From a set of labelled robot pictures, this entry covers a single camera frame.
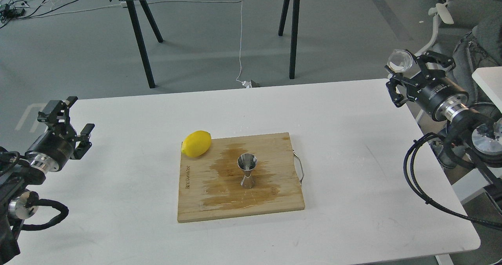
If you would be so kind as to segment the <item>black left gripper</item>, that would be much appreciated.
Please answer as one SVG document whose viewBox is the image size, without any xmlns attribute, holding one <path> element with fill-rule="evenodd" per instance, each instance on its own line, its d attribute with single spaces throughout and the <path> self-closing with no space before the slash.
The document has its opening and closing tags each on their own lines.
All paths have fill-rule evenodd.
<svg viewBox="0 0 502 265">
<path fill-rule="evenodd" d="M 37 138 L 24 154 L 31 167 L 40 171 L 60 171 L 72 155 L 74 160 L 80 160 L 89 151 L 92 146 L 90 133 L 95 124 L 86 124 L 78 136 L 70 124 L 69 109 L 77 100 L 77 96 L 65 101 L 51 100 L 38 112 L 37 121 L 45 124 L 48 132 Z M 73 138 L 79 142 L 77 147 Z"/>
</svg>

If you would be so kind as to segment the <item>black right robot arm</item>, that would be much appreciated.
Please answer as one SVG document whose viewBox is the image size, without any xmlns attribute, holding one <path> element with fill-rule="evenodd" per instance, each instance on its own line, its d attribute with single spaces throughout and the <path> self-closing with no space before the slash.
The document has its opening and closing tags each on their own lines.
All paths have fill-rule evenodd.
<svg viewBox="0 0 502 265">
<path fill-rule="evenodd" d="M 412 191 L 424 202 L 447 214 L 472 223 L 500 231 L 499 222 L 471 218 L 454 212 L 434 201 L 419 185 L 414 164 L 419 149 L 429 141 L 439 140 L 442 154 L 457 166 L 468 170 L 477 169 L 487 181 L 482 187 L 497 211 L 501 211 L 501 178 L 492 169 L 501 167 L 501 120 L 494 120 L 467 106 L 468 92 L 446 77 L 444 69 L 428 68 L 439 64 L 444 69 L 454 68 L 452 57 L 426 51 L 414 55 L 406 49 L 395 49 L 389 56 L 385 69 L 390 76 L 387 90 L 396 107 L 414 102 L 435 122 L 447 121 L 444 135 L 429 132 L 405 154 L 404 176 Z"/>
</svg>

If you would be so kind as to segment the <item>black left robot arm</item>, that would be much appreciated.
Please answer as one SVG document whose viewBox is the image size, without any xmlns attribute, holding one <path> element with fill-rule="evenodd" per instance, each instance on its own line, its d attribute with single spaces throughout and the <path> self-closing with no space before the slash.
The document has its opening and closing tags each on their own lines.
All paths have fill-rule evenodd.
<svg viewBox="0 0 502 265">
<path fill-rule="evenodd" d="M 88 123 L 77 133 L 70 123 L 69 110 L 76 101 L 76 96 L 70 96 L 65 101 L 48 102 L 37 118 L 47 129 L 25 153 L 1 148 L 1 264 L 20 254 L 18 237 L 21 231 L 42 231 L 68 216 L 69 209 L 64 204 L 41 199 L 27 186 L 43 184 L 48 172 L 60 171 L 69 160 L 80 160 L 92 146 L 89 139 L 95 125 Z M 25 224 L 40 206 L 52 207 L 59 214 L 44 224 Z"/>
</svg>

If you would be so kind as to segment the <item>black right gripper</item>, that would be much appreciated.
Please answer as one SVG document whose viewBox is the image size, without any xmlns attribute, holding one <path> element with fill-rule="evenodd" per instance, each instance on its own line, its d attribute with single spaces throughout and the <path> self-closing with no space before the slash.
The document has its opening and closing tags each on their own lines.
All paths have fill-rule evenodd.
<svg viewBox="0 0 502 265">
<path fill-rule="evenodd" d="M 447 119 L 445 102 L 448 99 L 458 100 L 466 104 L 468 93 L 459 85 L 446 78 L 446 73 L 457 66 L 454 58 L 426 51 L 421 55 L 412 54 L 412 59 L 418 65 L 419 72 L 412 78 L 403 73 L 390 73 L 386 83 L 392 103 L 402 107 L 406 102 L 417 103 L 435 122 Z M 398 86 L 405 88 L 405 94 L 398 91 Z"/>
</svg>

